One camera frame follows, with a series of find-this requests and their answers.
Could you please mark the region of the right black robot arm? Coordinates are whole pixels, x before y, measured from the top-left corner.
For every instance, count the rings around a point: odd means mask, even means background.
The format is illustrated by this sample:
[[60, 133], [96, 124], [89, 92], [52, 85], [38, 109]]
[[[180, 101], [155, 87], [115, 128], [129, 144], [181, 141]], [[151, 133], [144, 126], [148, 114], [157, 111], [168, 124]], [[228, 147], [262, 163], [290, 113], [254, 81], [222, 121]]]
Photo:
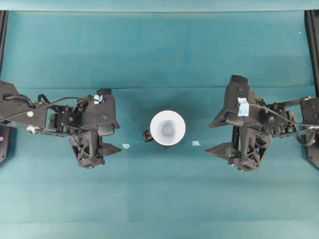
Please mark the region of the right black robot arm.
[[319, 165], [319, 100], [303, 97], [266, 104], [263, 99], [239, 98], [238, 110], [224, 107], [210, 127], [232, 125], [232, 140], [205, 152], [227, 160], [241, 172], [257, 170], [271, 143], [271, 137], [293, 136], [306, 147], [308, 160]]

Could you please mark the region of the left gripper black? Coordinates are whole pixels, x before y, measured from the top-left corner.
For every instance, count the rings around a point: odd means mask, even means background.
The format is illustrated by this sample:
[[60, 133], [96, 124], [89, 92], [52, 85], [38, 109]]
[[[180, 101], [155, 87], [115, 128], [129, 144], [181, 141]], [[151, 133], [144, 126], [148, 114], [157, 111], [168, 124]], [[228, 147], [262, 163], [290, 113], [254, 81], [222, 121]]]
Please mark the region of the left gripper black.
[[104, 157], [122, 150], [110, 143], [101, 143], [100, 136], [113, 135], [115, 129], [120, 128], [116, 119], [97, 121], [98, 132], [82, 125], [82, 117], [88, 106], [89, 101], [77, 101], [75, 107], [68, 105], [50, 106], [49, 108], [54, 111], [54, 114], [49, 117], [48, 128], [59, 136], [68, 136], [78, 166], [91, 169], [104, 165]]

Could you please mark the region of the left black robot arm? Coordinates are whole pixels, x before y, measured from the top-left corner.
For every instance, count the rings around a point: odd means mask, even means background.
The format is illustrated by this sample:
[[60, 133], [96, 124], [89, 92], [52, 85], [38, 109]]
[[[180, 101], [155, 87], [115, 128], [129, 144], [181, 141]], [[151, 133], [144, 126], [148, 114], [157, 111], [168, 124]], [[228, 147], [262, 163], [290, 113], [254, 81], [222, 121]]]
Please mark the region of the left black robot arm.
[[105, 164], [105, 157], [121, 151], [104, 143], [120, 128], [111, 89], [94, 95], [74, 97], [75, 106], [61, 105], [68, 97], [50, 102], [44, 94], [36, 101], [20, 94], [8, 82], [0, 83], [0, 160], [8, 156], [11, 128], [24, 128], [31, 134], [67, 137], [79, 167], [91, 169]]

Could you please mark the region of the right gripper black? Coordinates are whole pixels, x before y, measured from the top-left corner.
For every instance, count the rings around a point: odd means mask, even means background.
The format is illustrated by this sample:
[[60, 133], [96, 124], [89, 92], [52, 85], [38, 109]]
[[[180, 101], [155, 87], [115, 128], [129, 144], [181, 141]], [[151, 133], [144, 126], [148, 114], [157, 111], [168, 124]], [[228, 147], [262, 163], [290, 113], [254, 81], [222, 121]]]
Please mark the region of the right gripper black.
[[270, 137], [288, 136], [290, 132], [297, 131], [293, 123], [296, 120], [295, 113], [286, 110], [296, 104], [296, 100], [266, 104], [261, 98], [256, 104], [250, 105], [260, 110], [259, 123], [252, 126], [242, 126], [246, 117], [238, 116], [238, 109], [222, 109], [209, 127], [232, 125], [232, 142], [221, 143], [205, 152], [228, 159], [228, 164], [241, 172], [259, 169], [271, 143]]

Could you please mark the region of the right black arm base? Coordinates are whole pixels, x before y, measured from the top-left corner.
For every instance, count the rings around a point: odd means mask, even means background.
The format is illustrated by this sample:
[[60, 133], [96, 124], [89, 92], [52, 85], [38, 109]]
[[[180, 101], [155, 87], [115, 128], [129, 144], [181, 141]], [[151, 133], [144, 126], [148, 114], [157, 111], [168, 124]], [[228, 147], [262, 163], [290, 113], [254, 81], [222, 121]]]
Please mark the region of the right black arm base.
[[[316, 97], [311, 100], [312, 121], [319, 122], [319, 10], [305, 11], [305, 26], [311, 55], [311, 63], [314, 75], [314, 88]], [[316, 142], [307, 147], [308, 160], [319, 167], [319, 134], [315, 136]]]

